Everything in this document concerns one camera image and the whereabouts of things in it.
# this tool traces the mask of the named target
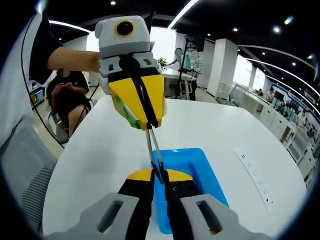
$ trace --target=round table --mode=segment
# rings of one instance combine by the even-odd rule
[[[252,232],[278,234],[306,196],[303,177],[284,146],[245,109],[214,103],[167,99],[167,114],[155,129],[160,149],[201,148],[239,223]],[[235,154],[241,148],[264,177],[274,199],[269,215],[253,180]],[[48,185],[43,233],[75,226],[82,211],[126,177],[150,167],[146,134],[130,127],[104,96],[85,117],[63,151]],[[152,212],[146,239],[171,240]]]

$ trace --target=hand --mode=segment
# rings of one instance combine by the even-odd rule
[[[63,85],[64,89],[70,89],[71,90],[71,89],[73,89],[73,87],[74,86],[73,86],[72,82],[68,82],[68,83]]]
[[[92,72],[99,73],[100,71],[100,62],[101,59],[99,52],[88,52],[89,57],[89,68]]]
[[[52,96],[57,95],[64,88],[64,85],[64,83],[59,83],[57,86],[55,86],[52,91]]]

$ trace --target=mesh chair back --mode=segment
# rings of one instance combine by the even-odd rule
[[[229,100],[231,101],[232,99],[234,99],[238,102],[241,102],[246,91],[247,91],[246,87],[236,84],[229,94]]]
[[[49,180],[57,159],[35,132],[22,120],[0,148],[1,168],[19,206],[35,230],[42,232],[42,214]]]

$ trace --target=ceiling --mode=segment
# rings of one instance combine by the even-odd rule
[[[146,18],[155,12],[153,26],[167,27],[189,0],[115,0],[111,6],[109,0],[48,0],[45,14],[50,20],[61,21],[94,31],[95,24],[103,17],[116,15],[140,15]],[[320,42],[319,20],[315,3],[306,0],[305,4],[294,5],[289,0],[200,0],[191,8],[174,28],[184,34],[201,34],[207,39],[227,38],[238,45],[263,46],[295,55],[316,66],[316,43]],[[287,17],[293,21],[285,25]],[[280,28],[276,34],[274,26]],[[65,26],[52,25],[51,31],[62,42],[84,36],[87,33]],[[246,47],[239,48],[239,54],[246,58],[259,59],[298,76],[320,92],[319,78],[315,79],[315,70],[305,63],[285,54]],[[266,74],[284,82],[296,91],[304,94],[306,87],[301,81],[272,66],[262,66],[253,62],[255,67]]]

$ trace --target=gray gripper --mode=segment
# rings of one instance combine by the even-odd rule
[[[194,240],[272,240],[239,224],[237,214],[210,194],[181,198]]]
[[[82,212],[77,225],[65,232],[52,233],[46,239],[125,240],[138,201],[139,198],[134,196],[108,193]]]

